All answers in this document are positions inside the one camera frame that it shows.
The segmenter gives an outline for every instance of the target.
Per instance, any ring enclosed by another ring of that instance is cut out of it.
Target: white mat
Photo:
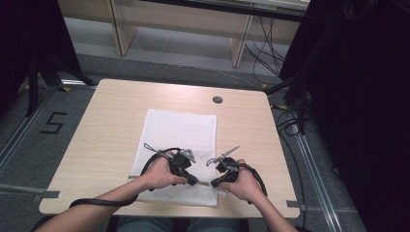
[[[213,165],[207,167],[206,162],[216,157],[216,136],[216,115],[149,109],[130,176],[139,176],[147,160],[154,155],[144,147],[147,143],[155,150],[172,147],[192,149],[196,163],[187,171],[199,181],[210,182],[217,178],[217,171]],[[138,200],[216,206],[218,192],[211,187],[185,184],[141,192]]]

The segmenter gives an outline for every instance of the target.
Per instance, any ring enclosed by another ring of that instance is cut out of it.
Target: person's right hand
[[[238,159],[237,162],[245,163],[243,159]],[[256,197],[265,196],[252,173],[244,167],[239,168],[239,176],[235,183],[222,182],[220,187],[232,192],[239,199],[247,200],[251,203]]]

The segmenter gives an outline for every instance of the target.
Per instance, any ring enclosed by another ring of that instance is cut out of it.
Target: person's leg
[[[225,218],[192,218],[188,232],[238,232],[239,220]]]
[[[174,231],[170,217],[121,217],[119,232],[172,232]]]

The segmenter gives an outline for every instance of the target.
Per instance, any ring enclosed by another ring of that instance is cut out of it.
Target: wooden table
[[[223,98],[214,103],[213,97]],[[40,211],[59,214],[78,198],[95,197],[123,185],[129,176],[149,108],[215,114],[217,156],[239,144],[232,158],[243,158],[262,177],[269,199],[286,218],[299,215],[275,122],[262,92],[138,81],[102,80],[43,199]],[[116,215],[155,217],[260,218],[253,205],[233,194],[216,208],[135,202]]]

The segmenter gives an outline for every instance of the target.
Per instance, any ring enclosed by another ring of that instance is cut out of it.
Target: floor
[[[248,90],[262,90],[263,83],[280,83],[265,67],[255,64],[248,52],[244,52],[240,67],[232,68],[227,38],[140,28],[127,55],[119,57],[110,24],[71,18],[66,18],[66,23],[83,72],[95,80],[110,77]],[[253,52],[258,52],[253,42],[247,42],[247,45]],[[288,46],[276,44],[275,49],[285,56]],[[65,73],[61,76],[71,78]],[[271,104],[283,104],[285,93],[285,89],[279,91],[268,100]],[[93,90],[82,88],[54,93],[8,166],[0,170],[0,184],[46,189],[92,95]],[[26,104],[27,90],[23,88],[9,113],[0,118],[1,147],[23,121]],[[72,116],[65,119],[61,133],[50,139],[39,131],[47,130],[44,124],[52,112],[70,112]],[[280,116],[283,110],[273,109],[272,112],[277,125],[286,120],[286,114]],[[283,133],[282,147],[294,189],[301,205],[307,208],[305,219],[302,213],[289,221],[295,226],[305,225],[311,231],[366,231],[343,182],[332,169],[332,158],[321,140],[320,130],[313,120],[308,121],[306,127],[312,158],[342,230],[333,230],[329,226],[298,141],[295,136]],[[37,210],[39,202],[33,201],[32,195],[5,191],[0,194],[0,226],[4,231],[27,231],[42,217]],[[99,231],[104,231],[105,226],[103,224]],[[250,231],[266,231],[261,218],[250,219],[249,228]]]

